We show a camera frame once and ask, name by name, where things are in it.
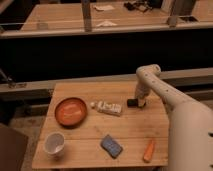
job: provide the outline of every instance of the wooden table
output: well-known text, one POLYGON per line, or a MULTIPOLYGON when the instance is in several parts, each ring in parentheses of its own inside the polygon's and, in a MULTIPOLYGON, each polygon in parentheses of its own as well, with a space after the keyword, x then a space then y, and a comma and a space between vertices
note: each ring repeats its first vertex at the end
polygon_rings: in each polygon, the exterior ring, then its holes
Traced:
MULTIPOLYGON (((116 27, 144 26, 166 24, 168 13, 161 9, 154 9, 146 13, 137 10, 128 11, 122 1, 91 3, 92 27, 105 20, 109 20, 116 27), (96 11, 93 6, 112 5, 115 9, 110 11, 96 11)), ((213 21, 213 1, 199 0, 196 2, 192 15, 199 22, 213 21)), ((38 4, 32 10, 21 30, 38 30, 38 23, 45 23, 47 29, 82 29, 84 28, 81 3, 74 4, 38 4)))
POLYGON ((127 108, 126 100, 134 97, 135 85, 136 82, 132 81, 57 84, 41 130, 32 167, 53 169, 167 165, 169 121, 164 105, 158 96, 151 93, 143 109, 127 108), (68 97, 81 98, 88 108, 87 118, 74 129, 61 127, 54 117, 56 105, 68 97), (122 116, 111 116, 91 109, 90 102, 98 100, 122 104, 122 116), (66 151, 60 160, 51 159, 43 151, 45 137, 54 131, 62 132, 66 139, 66 151), (100 146, 101 139, 107 134, 124 148, 117 159, 112 159, 100 146), (144 163, 142 156, 152 137, 156 139, 153 159, 151 163, 144 163))

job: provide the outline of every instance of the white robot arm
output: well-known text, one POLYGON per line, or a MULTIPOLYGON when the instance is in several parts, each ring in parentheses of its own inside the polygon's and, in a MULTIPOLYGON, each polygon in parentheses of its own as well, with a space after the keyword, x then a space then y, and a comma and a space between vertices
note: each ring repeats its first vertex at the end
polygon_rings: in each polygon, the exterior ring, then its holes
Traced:
POLYGON ((158 65, 139 67, 136 98, 152 89, 171 108, 168 171, 213 171, 213 111, 160 80, 158 65))

